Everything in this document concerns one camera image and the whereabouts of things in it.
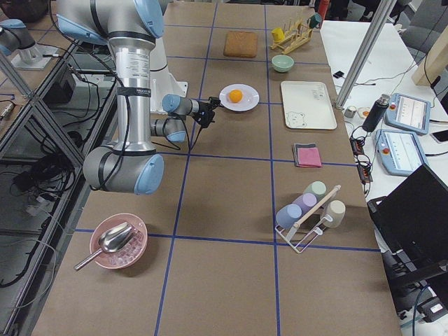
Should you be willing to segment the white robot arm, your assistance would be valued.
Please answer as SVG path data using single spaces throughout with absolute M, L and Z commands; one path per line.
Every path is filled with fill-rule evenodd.
M 19 19 L 7 19 L 1 22 L 1 52 L 5 56 L 13 52 L 17 55 L 12 59 L 12 65 L 21 70 L 43 70 L 50 58 L 55 56 L 57 47 L 45 47 L 35 42 L 26 25 Z M 165 46 L 162 38 L 155 42 L 155 49 L 150 53 L 150 111 L 166 113 L 162 100 L 166 95 L 185 97 L 188 84 L 179 82 L 169 72 Z

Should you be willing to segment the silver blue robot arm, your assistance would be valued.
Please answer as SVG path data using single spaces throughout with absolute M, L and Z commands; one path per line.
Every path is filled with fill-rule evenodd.
M 221 101 L 201 102 L 178 95 L 176 81 L 151 79 L 151 61 L 167 72 L 163 15 L 167 1 L 61 1 L 58 27 L 65 36 L 107 46 L 115 63 L 119 135 L 92 150 L 83 174 L 94 190 L 149 195 L 162 180 L 164 160 L 152 136 L 182 142 L 185 120 L 207 128 Z

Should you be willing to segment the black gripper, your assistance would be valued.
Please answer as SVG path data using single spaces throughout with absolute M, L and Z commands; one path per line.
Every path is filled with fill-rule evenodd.
M 214 122 L 214 109 L 221 106 L 221 101 L 217 97 L 209 97 L 208 102 L 202 102 L 192 99 L 191 117 L 200 125 L 208 127 Z

